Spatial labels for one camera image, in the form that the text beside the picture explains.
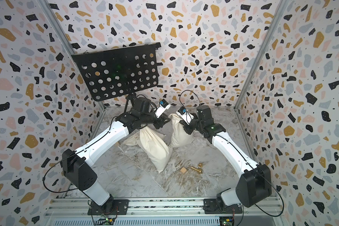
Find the cream soil bag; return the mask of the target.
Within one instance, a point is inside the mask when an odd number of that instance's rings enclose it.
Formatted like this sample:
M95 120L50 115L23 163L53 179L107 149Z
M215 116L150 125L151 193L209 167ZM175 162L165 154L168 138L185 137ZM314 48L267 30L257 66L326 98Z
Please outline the cream soil bag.
M140 132L137 132L131 137L127 138L122 142L122 144L127 146L141 146Z
M177 114L170 114L169 118L171 119L171 124L173 128L173 133L169 146L172 148L178 148L191 144L194 141L194 136L193 134L188 135L185 132L183 125L180 123L182 118L179 117Z
M139 146L150 158L158 173L165 170L173 150L164 142L164 137L165 135L150 127L145 127L139 131Z

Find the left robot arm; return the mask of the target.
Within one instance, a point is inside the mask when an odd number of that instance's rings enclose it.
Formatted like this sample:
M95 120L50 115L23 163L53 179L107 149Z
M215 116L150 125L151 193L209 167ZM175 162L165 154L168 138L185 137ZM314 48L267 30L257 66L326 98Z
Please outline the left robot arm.
M97 206L105 213L112 210L113 197L102 187L92 166L109 148L134 130L148 124L159 129L170 121L164 113L170 104L164 99L155 106L146 97L130 95L127 102L132 104L131 109L114 117L104 132L75 151L68 149L62 155L64 176L92 200L92 207Z

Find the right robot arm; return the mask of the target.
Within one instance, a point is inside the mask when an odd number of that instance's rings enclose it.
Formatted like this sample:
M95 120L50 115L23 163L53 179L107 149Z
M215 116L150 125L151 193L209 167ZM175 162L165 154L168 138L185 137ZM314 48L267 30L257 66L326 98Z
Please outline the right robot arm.
M216 204L219 211L225 211L235 204L251 207L272 195L269 167L256 163L242 151L226 129L215 123L207 105L197 107L195 114L181 107L176 114L181 117L180 123L185 132L188 135L194 131L199 132L226 157L239 177L235 188L217 194Z

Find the black perforated music stand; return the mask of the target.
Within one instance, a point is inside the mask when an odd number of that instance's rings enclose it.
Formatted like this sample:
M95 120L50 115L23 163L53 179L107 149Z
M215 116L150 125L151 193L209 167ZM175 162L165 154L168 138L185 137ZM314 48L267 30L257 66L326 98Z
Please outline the black perforated music stand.
M158 85L160 43L73 55L94 101L101 102Z

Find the small wooden cube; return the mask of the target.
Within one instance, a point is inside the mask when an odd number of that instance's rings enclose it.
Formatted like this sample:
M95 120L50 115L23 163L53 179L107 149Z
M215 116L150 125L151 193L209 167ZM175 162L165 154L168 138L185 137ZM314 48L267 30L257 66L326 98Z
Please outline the small wooden cube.
M187 172L187 169L186 169L185 167L182 167L182 168L180 169L180 172L181 172L182 174L185 174L185 173Z

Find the right circuit board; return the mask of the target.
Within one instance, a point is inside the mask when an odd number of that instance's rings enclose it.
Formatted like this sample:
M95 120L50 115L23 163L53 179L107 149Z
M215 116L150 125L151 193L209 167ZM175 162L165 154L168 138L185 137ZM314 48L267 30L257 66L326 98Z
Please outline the right circuit board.
M219 218L220 226L234 226L233 217L220 217Z

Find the circuit board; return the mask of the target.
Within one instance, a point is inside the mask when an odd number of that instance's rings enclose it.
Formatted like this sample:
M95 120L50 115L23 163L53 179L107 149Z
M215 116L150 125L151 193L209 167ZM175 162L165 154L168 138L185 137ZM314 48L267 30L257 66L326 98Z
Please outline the circuit board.
M97 221L97 226L113 226L115 220L113 218L100 218Z
M220 226L234 226L233 217L220 217L219 218Z

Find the left circuit board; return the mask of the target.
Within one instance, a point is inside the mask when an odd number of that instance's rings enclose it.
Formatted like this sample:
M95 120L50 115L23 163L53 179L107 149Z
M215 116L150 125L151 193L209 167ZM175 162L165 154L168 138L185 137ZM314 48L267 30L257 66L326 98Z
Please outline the left circuit board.
M113 218L100 218L97 221L97 226L113 226L115 220Z

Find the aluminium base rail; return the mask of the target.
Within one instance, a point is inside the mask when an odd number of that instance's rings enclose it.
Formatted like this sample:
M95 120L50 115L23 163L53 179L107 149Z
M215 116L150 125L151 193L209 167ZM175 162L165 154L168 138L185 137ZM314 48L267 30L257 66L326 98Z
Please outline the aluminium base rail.
M46 226L94 226L113 218L113 226L220 226L233 217L234 226L286 226L278 199L271 196L249 208L235 204L219 211L215 198L116 198L114 209L100 213L88 198L55 199L44 216Z

